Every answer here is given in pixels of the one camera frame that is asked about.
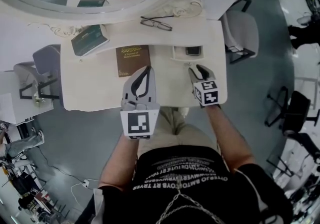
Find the eyeglasses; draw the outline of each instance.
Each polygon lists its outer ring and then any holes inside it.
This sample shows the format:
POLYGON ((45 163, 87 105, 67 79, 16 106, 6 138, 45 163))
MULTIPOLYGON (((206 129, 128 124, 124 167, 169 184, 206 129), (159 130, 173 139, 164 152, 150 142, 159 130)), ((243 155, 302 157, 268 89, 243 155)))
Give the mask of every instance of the eyeglasses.
POLYGON ((173 28, 169 24, 154 20, 157 18, 165 18, 165 17, 174 17, 174 15, 162 16, 162 17, 152 17, 152 18, 146 18, 146 17, 141 16, 142 20, 140 23, 143 25, 146 25, 146 26, 150 26, 150 27, 157 27, 161 30, 172 31, 173 28))

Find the brown book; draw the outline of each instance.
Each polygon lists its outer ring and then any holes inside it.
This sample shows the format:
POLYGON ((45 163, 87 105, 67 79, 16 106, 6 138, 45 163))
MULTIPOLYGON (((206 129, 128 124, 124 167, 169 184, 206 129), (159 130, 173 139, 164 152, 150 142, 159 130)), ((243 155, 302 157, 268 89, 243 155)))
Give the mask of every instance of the brown book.
POLYGON ((125 46, 116 49, 119 77, 127 77, 145 66, 150 66, 149 46, 125 46))

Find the black shirt sleeve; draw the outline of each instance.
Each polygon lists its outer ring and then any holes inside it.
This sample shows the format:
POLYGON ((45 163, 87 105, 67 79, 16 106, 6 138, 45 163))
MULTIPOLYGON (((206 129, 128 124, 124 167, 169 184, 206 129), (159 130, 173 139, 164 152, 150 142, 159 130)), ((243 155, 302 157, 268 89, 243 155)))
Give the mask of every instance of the black shirt sleeve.
MULTIPOLYGON (((99 189, 102 190, 105 204, 103 223, 113 223, 114 220, 111 220, 111 216, 121 216, 120 211, 124 207, 123 193, 119 189, 112 186, 104 186, 99 189)), ((75 222, 75 224, 90 224, 95 216, 95 199, 94 196, 92 196, 87 207, 75 222)))
POLYGON ((293 207, 286 198, 284 191, 264 172, 254 164, 241 166, 234 175, 234 185, 243 202, 252 198, 251 207, 256 223, 290 224, 293 219, 293 207))

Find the ornate mirror frame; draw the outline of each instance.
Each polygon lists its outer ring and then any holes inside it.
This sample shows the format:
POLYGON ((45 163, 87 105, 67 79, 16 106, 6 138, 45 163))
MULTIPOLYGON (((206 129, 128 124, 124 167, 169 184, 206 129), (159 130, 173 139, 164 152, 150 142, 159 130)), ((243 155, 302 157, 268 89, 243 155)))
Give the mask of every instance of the ornate mirror frame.
POLYGON ((61 6, 41 0, 0 0, 0 12, 29 22, 59 26, 85 26, 116 23, 136 19, 142 15, 197 16, 202 12, 202 0, 144 0, 131 6, 87 8, 61 6))

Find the smartphone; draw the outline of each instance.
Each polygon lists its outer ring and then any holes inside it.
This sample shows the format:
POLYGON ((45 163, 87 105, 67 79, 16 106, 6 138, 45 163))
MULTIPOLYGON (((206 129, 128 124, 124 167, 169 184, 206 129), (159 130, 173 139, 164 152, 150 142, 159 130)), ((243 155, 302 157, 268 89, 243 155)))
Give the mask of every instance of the smartphone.
POLYGON ((201 47, 200 46, 186 47, 186 54, 192 55, 192 56, 199 56, 201 54, 201 47))

